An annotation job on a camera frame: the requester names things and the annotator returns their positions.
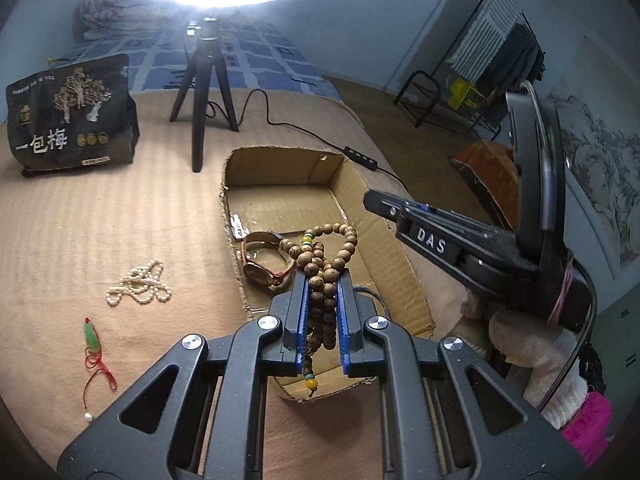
tree illustration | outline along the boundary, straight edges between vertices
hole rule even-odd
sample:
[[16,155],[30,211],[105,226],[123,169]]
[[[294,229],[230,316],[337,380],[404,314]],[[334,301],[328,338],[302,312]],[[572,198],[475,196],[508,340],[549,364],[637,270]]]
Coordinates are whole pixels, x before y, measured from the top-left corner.
[[72,93],[66,86],[63,86],[60,89],[60,92],[53,97],[53,102],[56,108],[58,110],[62,110],[65,114],[64,121],[66,124],[69,124],[69,106],[71,105],[73,98]]
[[86,120],[95,123],[98,120],[98,111],[102,103],[107,102],[109,99],[111,99],[111,90],[105,88],[102,81],[96,81],[91,78],[91,81],[88,81],[84,87],[84,100],[93,106],[86,115]]
[[95,122],[98,120],[98,111],[102,103],[109,99],[111,99],[111,91],[105,88],[102,81],[96,81],[92,76],[85,74],[82,68],[76,68],[54,96],[54,104],[58,110],[64,112],[65,123],[70,120],[69,110],[72,106],[80,109],[90,104],[92,109],[86,118],[88,121]]

blue checkered bedding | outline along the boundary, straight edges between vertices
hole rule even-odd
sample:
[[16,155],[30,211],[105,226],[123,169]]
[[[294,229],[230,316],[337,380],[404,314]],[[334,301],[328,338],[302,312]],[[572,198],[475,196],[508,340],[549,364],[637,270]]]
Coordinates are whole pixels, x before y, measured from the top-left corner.
[[[289,90],[340,100],[334,86],[273,25],[231,24],[223,26],[221,34],[232,88]],[[194,47],[181,27],[85,41],[64,57],[77,63],[127,54],[129,91],[137,92],[178,88],[186,69],[185,49],[192,52]],[[218,87],[215,74],[210,86]]]

blue gripper pad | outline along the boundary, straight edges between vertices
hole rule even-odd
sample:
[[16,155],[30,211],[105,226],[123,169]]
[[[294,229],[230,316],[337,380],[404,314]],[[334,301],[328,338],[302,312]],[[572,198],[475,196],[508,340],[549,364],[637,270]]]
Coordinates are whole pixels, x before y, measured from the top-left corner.
[[302,373],[302,359],[306,349],[306,317],[309,314],[309,279],[305,278],[305,288],[302,291],[302,306],[298,318],[298,352],[296,353],[296,367]]
[[337,306],[335,308],[338,326],[338,345],[340,348],[340,362],[342,363],[342,373],[349,375],[351,360],[349,358],[349,327],[347,326],[347,316],[344,311],[344,291],[342,290],[342,280],[338,280],[338,291],[335,295]]

bedsheet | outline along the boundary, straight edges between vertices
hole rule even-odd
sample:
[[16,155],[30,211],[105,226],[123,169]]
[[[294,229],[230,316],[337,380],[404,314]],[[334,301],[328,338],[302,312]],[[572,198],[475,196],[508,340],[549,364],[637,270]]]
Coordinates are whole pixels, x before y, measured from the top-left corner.
[[[334,86],[318,73],[276,27],[265,22],[229,20],[221,26],[223,54],[231,88],[262,88],[314,94],[340,100]],[[129,91],[177,89],[195,47],[185,27],[140,30],[84,41],[63,56],[66,62],[129,56]],[[218,88],[212,74],[211,88]]]
[[[234,89],[243,102],[247,90]],[[207,121],[201,173],[191,171],[192,92],[175,123],[166,120],[175,91],[133,94],[140,142],[130,166],[38,179],[0,143],[0,394],[35,449],[54,465],[86,426],[82,388],[82,323],[100,333],[103,359],[118,380],[88,389],[98,415],[187,333],[215,338],[246,320],[219,207],[223,161],[239,146],[270,144],[326,149],[319,140],[264,121],[263,100],[251,101],[242,131],[222,118]],[[219,100],[212,90],[210,98]],[[388,163],[343,104],[294,92],[270,92],[275,121],[308,128]],[[5,135],[4,126],[0,134]],[[371,187],[404,195],[380,172],[360,169]],[[460,319],[464,287],[412,250],[439,338]],[[167,303],[124,298],[111,308],[105,291],[133,265],[164,261]],[[298,404],[270,389],[266,407],[265,480],[380,478],[377,384]]]

beige blanket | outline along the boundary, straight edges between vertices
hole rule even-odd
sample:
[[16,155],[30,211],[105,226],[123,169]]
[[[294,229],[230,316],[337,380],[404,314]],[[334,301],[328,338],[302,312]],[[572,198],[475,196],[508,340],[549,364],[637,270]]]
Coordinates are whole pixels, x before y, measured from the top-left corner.
[[[236,106],[246,90],[234,90]],[[348,144],[390,169],[359,120],[336,102],[270,92],[271,119]],[[204,168],[191,172],[191,97],[177,123],[167,117],[175,92],[144,92],[135,162],[74,176],[26,179],[7,143],[0,144],[0,395],[36,450],[55,465],[85,427],[82,322],[92,318],[104,361],[118,380],[91,384],[89,410],[99,414],[187,333],[233,333],[246,320],[234,275],[218,195],[227,154],[243,145],[326,148],[307,134],[265,122],[255,96],[240,133],[209,121]],[[220,101],[215,91],[211,97]],[[382,173],[362,170],[371,187],[398,194]],[[461,285],[415,254],[436,337],[458,321]],[[162,280],[174,296],[141,306],[124,298],[111,308],[109,286],[132,266],[165,263]],[[265,479],[380,478],[377,385],[295,404],[270,392]]]

